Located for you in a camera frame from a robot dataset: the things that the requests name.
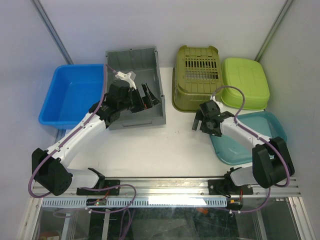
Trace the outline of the grey plastic crate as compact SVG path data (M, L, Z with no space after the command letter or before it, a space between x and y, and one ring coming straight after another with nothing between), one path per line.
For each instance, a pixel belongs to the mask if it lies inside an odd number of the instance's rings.
M145 96L142 84L159 100L159 104L137 113L124 111L109 129L124 130L140 127L155 127L166 124L165 95L159 68L159 56L155 46L109 50L105 52L105 62L114 70L123 73L134 72L135 85L141 97Z

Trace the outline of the olive green slotted basket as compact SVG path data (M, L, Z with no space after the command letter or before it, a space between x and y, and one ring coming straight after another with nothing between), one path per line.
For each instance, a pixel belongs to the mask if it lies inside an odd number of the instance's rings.
M172 71L172 105L196 112L223 85L219 51L214 46L181 46Z

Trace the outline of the lime green plastic basin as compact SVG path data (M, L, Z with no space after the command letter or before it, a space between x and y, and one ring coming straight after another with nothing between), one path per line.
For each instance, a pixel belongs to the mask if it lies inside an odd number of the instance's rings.
M262 65L254 60L229 57L222 64L225 88L221 100L229 107L240 108L242 95L231 87L240 89L245 96L245 110L264 110L268 106L270 90Z

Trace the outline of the blue plastic tub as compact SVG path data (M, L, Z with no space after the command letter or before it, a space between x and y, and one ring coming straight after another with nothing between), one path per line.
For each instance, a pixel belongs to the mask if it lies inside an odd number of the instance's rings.
M102 95L102 64L68 64L54 71L38 121L58 130L71 130Z

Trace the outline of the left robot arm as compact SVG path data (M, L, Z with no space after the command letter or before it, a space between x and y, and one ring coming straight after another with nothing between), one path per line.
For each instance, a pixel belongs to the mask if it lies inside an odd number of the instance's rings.
M68 188L80 188L100 194L105 188L104 175L88 168L69 167L78 151L96 135L106 130L120 118L121 112L138 113L151 109L160 100L146 83L142 84L144 96L125 80L115 80L103 98L92 105L82 121L65 137L46 150L37 148L31 155L32 175L49 194L59 196Z

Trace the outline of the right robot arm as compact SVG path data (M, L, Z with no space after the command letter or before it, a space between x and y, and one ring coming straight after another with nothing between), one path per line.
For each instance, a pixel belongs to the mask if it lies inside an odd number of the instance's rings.
M253 130L231 112L222 112L214 100L200 104L192 130L200 130L218 138L230 137L251 153L250 167L231 168L222 180L214 184L213 189L217 194L229 198L248 185L259 185L264 189L286 187L296 172L283 138L272 138Z

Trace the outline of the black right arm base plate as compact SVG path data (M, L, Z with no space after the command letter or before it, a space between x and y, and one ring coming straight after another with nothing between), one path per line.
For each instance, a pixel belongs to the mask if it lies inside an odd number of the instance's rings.
M222 195L230 198L231 195L253 195L253 188L248 185L236 186L228 179L209 179L209 195Z

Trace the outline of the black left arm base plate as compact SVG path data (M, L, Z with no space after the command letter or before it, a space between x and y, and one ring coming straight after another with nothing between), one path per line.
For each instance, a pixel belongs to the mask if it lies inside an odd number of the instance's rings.
M121 181L119 179L105 179L104 181L99 181L92 191L84 188L77 188L77 196L105 196L107 193L109 196L118 196L120 194L120 185Z

